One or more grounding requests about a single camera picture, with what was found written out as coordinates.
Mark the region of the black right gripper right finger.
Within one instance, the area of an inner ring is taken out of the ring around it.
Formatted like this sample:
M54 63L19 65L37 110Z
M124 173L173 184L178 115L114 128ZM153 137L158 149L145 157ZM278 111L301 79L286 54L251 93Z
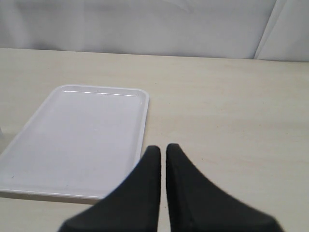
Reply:
M166 149L166 191L173 232L281 232L276 219L230 196L189 160L178 144Z

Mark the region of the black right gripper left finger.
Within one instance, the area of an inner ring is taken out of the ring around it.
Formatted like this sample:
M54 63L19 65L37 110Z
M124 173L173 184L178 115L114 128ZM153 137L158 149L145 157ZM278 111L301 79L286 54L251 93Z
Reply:
M108 196L65 220L61 232L155 232L161 196L161 153L148 146L128 177Z

